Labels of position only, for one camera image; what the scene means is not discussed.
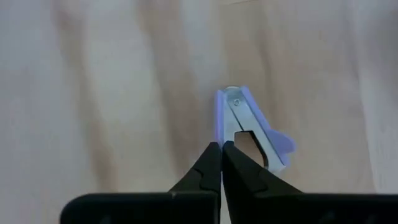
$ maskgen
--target purple staple remover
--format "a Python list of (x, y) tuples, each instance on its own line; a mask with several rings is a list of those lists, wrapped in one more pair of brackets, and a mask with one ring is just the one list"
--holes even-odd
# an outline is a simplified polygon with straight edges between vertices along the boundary
[(215, 103), (215, 138), (221, 148), (226, 141), (234, 141), (235, 133), (252, 131), (267, 156), (270, 172), (289, 165), (287, 154), (295, 151), (293, 140), (271, 129), (246, 86), (218, 90)]

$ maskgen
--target metal jaw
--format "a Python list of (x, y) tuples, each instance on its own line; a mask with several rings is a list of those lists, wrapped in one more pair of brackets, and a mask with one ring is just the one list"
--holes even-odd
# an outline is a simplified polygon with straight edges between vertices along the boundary
[(222, 148), (234, 141), (235, 133), (252, 132), (267, 157), (270, 172), (289, 165), (287, 154), (295, 149), (288, 136), (272, 130), (247, 87), (230, 86), (216, 94), (216, 140)]

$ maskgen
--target light wood grain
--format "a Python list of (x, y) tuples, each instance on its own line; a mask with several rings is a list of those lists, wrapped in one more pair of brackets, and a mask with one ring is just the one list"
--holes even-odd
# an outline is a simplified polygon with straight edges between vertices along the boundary
[(398, 192), (397, 10), (2, 1), (3, 222), (57, 223), (87, 192), (169, 189), (213, 140), (213, 94), (228, 85), (247, 85), (296, 140), (284, 180), (306, 192)]

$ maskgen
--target wooden surface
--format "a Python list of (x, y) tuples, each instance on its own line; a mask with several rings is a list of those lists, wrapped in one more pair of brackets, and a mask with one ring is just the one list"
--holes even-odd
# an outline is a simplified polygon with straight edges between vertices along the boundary
[(397, 193), (397, 21), (387, 0), (1, 1), (0, 217), (169, 189), (228, 85), (295, 139), (284, 180)]

